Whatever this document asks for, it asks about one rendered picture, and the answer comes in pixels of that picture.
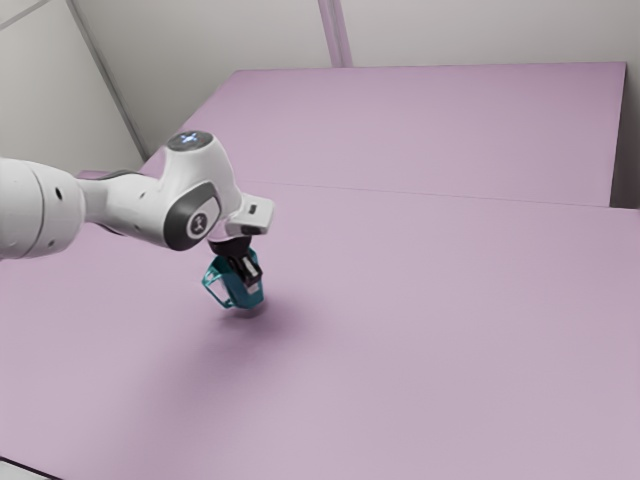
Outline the teal faceted mug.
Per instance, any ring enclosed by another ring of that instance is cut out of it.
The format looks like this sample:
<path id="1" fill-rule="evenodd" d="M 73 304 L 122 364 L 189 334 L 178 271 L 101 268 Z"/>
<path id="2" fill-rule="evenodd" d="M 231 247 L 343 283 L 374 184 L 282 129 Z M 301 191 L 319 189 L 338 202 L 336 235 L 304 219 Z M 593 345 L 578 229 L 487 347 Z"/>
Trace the teal faceted mug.
<path id="1" fill-rule="evenodd" d="M 264 301 L 262 270 L 257 254 L 252 248 L 248 250 L 248 258 L 251 260 L 249 270 L 258 274 L 258 281 L 249 287 L 243 283 L 241 277 L 223 256 L 216 256 L 206 270 L 201 283 L 221 307 L 251 310 Z M 214 290 L 216 283 L 224 288 L 226 292 L 224 298 Z"/>

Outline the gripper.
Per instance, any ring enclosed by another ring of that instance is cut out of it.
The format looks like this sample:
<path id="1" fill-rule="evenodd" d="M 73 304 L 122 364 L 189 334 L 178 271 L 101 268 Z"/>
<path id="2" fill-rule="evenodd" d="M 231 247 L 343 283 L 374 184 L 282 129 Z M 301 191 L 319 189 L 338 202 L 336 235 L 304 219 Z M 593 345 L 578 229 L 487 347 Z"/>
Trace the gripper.
<path id="1" fill-rule="evenodd" d="M 216 256 L 230 257 L 229 265 L 234 274 L 248 294 L 255 294 L 260 289 L 263 272 L 257 256 L 249 253 L 251 240 L 251 236 L 241 236 L 225 241 L 208 241 L 208 245 Z"/>

